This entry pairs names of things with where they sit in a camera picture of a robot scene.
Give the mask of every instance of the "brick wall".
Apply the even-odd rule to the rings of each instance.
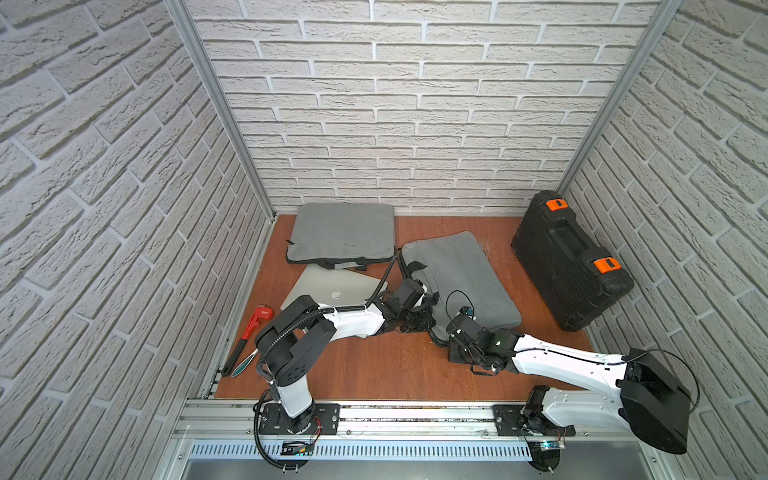
[[[521,214],[655,2],[188,0],[278,210]]]
[[[155,0],[0,2],[0,478],[147,478],[261,209]]]
[[[766,11],[686,0],[568,194],[637,281],[602,347],[669,349],[701,382],[690,477],[768,475]]]

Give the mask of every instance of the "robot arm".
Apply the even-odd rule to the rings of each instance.
[[[390,331],[403,312],[419,308],[422,293],[422,286],[407,280],[387,301],[366,306],[326,307],[302,296],[273,320],[256,340],[261,352],[257,369],[283,407],[289,431],[303,432],[313,416],[306,373],[326,345],[347,336],[364,338]],[[300,339],[293,333],[297,328],[307,329]],[[645,351],[632,349],[628,356],[593,353],[508,329],[490,332],[476,323],[469,307],[462,308],[447,331],[473,366],[493,375],[508,369],[586,390],[537,387],[521,411],[524,428],[533,432],[574,424],[620,428],[665,452],[685,453],[690,393]]]

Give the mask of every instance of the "vented metal panel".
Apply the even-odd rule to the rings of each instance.
[[[277,453],[284,439],[263,439],[272,458],[314,460],[418,460],[444,462],[528,462],[531,453],[521,441],[319,440],[311,457]],[[190,460],[258,458],[256,445],[245,440],[195,440]]]

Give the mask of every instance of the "laptop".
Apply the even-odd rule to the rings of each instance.
[[[326,270],[310,263],[304,269],[286,297],[281,310],[285,310],[295,299],[310,295],[317,303],[331,306],[359,305],[365,303],[379,285],[378,278],[350,270]],[[380,291],[386,290],[384,282]]]

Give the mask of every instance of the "black cable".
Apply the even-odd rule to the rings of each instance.
[[[427,330],[427,333],[429,334],[429,338],[432,339],[432,343],[434,343],[441,349],[447,348],[449,346],[448,342],[444,342],[443,340],[440,340],[439,338],[437,338],[437,336],[432,331],[432,329]]]
[[[456,292],[459,292],[460,294],[462,294],[467,299],[467,301],[469,302],[469,305],[472,307],[472,316],[477,316],[477,310],[475,310],[475,306],[472,305],[472,301],[469,299],[469,295],[467,295],[466,293],[462,292],[461,290],[453,290],[445,298],[445,314],[448,316],[448,320],[450,321],[451,318],[452,318],[451,314],[448,313],[448,301],[451,299],[451,295],[453,295]]]
[[[264,351],[260,352],[259,354],[259,361],[256,364],[256,371],[261,375],[267,382],[270,384],[274,380],[274,377],[271,373],[267,372],[264,368],[264,362],[266,361],[266,358],[269,356],[269,354],[272,352],[272,350],[275,348],[277,343],[280,342],[280,340],[284,339],[295,329],[301,328],[302,326],[306,325],[307,323],[311,322],[315,318],[321,317],[325,315],[326,313],[333,313],[333,312],[354,312],[357,310],[364,310],[365,307],[362,305],[348,305],[348,306],[338,306],[338,307],[328,307],[323,308],[320,310],[314,310],[312,312],[304,313],[303,315],[299,315],[294,321],[292,321],[285,329],[283,329],[282,332],[277,334],[277,337],[275,340],[272,341],[272,343],[264,349]]]
[[[691,407],[691,409],[690,409],[690,411],[688,413],[693,413],[694,410],[696,409],[696,407],[699,406],[699,400],[701,400],[701,386],[699,385],[699,379],[696,377],[696,374],[694,373],[694,371],[691,369],[690,365],[688,365],[688,363],[685,360],[680,358],[677,354],[670,352],[669,350],[665,350],[665,349],[648,349],[648,350],[644,350],[640,355],[637,355],[634,358],[622,360],[620,362],[613,362],[613,363],[604,363],[604,362],[597,362],[597,361],[594,361],[594,360],[582,359],[580,357],[569,355],[569,354],[563,353],[563,352],[559,352],[557,350],[542,349],[542,348],[538,348],[538,347],[537,348],[532,348],[532,349],[519,350],[519,351],[515,352],[515,355],[517,355],[518,353],[531,352],[531,351],[540,351],[540,352],[547,352],[547,353],[557,353],[558,355],[567,356],[570,359],[581,360],[582,362],[588,362],[588,363],[593,363],[595,365],[606,365],[606,366],[624,365],[625,363],[634,362],[636,360],[639,360],[642,356],[644,356],[645,354],[647,354],[649,352],[662,352],[662,353],[666,353],[667,355],[672,355],[674,358],[678,359],[680,361],[680,363],[682,363],[685,366],[685,368],[688,369],[688,372],[690,372],[690,376],[692,376],[694,378],[694,385],[696,385],[696,402],[694,402],[694,406]]]
[[[298,472],[299,468],[306,465],[308,462],[307,460],[289,460],[282,463],[280,460],[275,460],[270,457],[264,450],[263,445],[261,445],[261,440],[259,439],[259,417],[261,416],[261,406],[264,404],[264,399],[267,395],[270,395],[271,399],[269,389],[264,390],[264,393],[261,394],[261,398],[259,398],[259,402],[253,406],[253,440],[256,442],[256,450],[259,451],[261,458],[273,467],[279,468],[280,470],[293,470]]]
[[[376,290],[373,290],[373,295],[371,295],[371,297],[368,298],[368,300],[366,301],[366,308],[371,306],[371,303],[373,303],[373,300],[376,298],[377,295],[379,295],[379,290],[382,289],[384,282],[389,276],[389,271],[392,270],[392,266],[395,264],[396,261],[397,261],[397,253],[389,261],[389,265],[387,265],[386,267],[386,272],[384,272],[384,276],[382,277],[381,280],[379,280],[379,285],[376,285]]]
[[[520,428],[520,433],[523,435],[523,440],[525,440],[525,445],[528,447],[528,451],[531,450],[531,443],[528,441],[528,437],[525,436],[525,429]]]
[[[397,255],[397,268],[400,270],[400,275],[402,276],[402,279],[411,279],[411,273],[408,271],[408,267],[406,266],[406,259],[402,257],[402,248],[398,249],[395,253]]]

